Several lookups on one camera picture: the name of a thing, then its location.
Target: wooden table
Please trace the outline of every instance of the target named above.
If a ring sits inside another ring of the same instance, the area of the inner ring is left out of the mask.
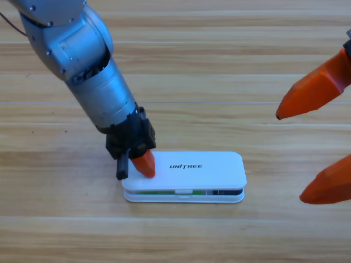
[[[67,87],[0,20],[0,262],[351,262],[351,202],[299,195],[351,153],[351,90],[283,121],[290,86],[336,54],[349,0],[90,0],[158,150],[236,151],[240,204],[134,204]],[[21,26],[5,0],[0,10]]]

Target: black bracket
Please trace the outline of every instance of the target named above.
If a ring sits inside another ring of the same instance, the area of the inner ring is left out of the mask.
[[[344,49],[345,49],[347,55],[351,59],[351,39],[349,41],[347,41],[343,46],[344,46]]]

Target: gray robotic arm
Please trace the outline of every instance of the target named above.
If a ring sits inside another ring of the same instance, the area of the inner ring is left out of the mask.
[[[155,131],[114,62],[113,41],[101,17],[86,0],[9,1],[40,60],[106,134],[106,148],[117,160],[117,178],[128,177],[129,159],[153,177]]]

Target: silver metal cylinder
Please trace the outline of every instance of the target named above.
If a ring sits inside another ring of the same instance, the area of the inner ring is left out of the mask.
[[[66,84],[99,128],[117,125],[135,110],[135,99],[113,58],[100,73],[88,80],[80,84]]]

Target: orange robotic finger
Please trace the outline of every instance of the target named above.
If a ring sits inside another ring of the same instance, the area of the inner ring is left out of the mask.
[[[131,161],[135,168],[147,178],[155,176],[155,158],[150,150],[147,150],[141,157],[131,159]]]
[[[351,85],[351,59],[345,49],[296,82],[282,99],[277,119],[318,110]]]
[[[351,155],[321,171],[300,195],[309,204],[334,204],[351,199]]]

